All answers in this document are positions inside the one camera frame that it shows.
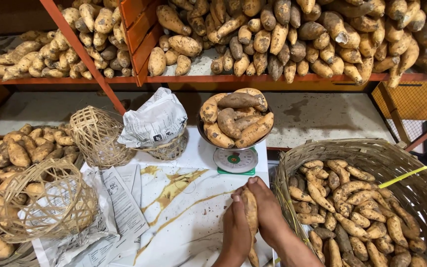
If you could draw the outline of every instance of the shelf post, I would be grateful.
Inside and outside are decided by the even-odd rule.
[[[126,112],[120,100],[116,97],[115,93],[111,89],[108,82],[105,80],[103,75],[97,70],[95,67],[95,63],[92,58],[88,55],[87,51],[78,40],[77,35],[75,35],[70,25],[68,25],[67,21],[65,21],[62,13],[57,8],[56,4],[53,0],[40,0],[44,8],[47,10],[51,18],[57,24],[57,27],[62,31],[63,35],[69,42],[69,44],[74,48],[75,52],[77,52],[80,59],[85,63],[87,69],[92,73],[92,76],[98,82],[98,84],[102,87],[103,91],[110,98],[111,102],[115,106],[116,110],[123,116]]]

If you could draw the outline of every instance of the mesh panel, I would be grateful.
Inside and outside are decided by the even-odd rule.
[[[388,88],[388,92],[401,116],[409,139],[413,142],[423,134],[422,124],[427,120],[427,82],[404,82],[395,89]],[[372,97],[393,134],[401,141],[378,87],[373,90]]]

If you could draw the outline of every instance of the metal bowl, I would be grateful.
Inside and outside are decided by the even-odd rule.
[[[267,114],[268,112],[271,112],[270,106],[268,106],[268,110],[266,112],[262,112],[262,114]],[[247,146],[247,147],[242,147],[242,148],[224,148],[224,147],[220,147],[217,146],[216,144],[212,143],[207,136],[205,135],[204,132],[204,121],[200,118],[200,110],[199,112],[197,112],[197,130],[199,130],[200,136],[207,142],[210,143],[211,145],[218,147],[220,149],[224,149],[224,150],[229,150],[229,151],[239,151],[239,150],[245,150],[248,148],[251,148],[253,146],[255,146],[257,143],[260,143],[261,141],[265,140],[266,137],[268,137],[270,135],[271,130],[273,129],[273,127],[271,127],[271,129],[265,134],[265,136],[263,136],[261,139],[259,139],[258,141],[256,141],[255,143]]]

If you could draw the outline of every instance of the hand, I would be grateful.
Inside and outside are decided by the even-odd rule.
[[[294,235],[294,232],[284,220],[281,207],[273,192],[261,178],[250,177],[246,185],[233,193],[232,198],[235,195],[239,196],[245,187],[248,187],[256,198],[259,233],[270,247],[277,250],[282,240]]]
[[[234,202],[223,216],[222,251],[213,267],[239,267],[250,252],[252,236],[246,221],[245,207],[239,195],[232,198]]]

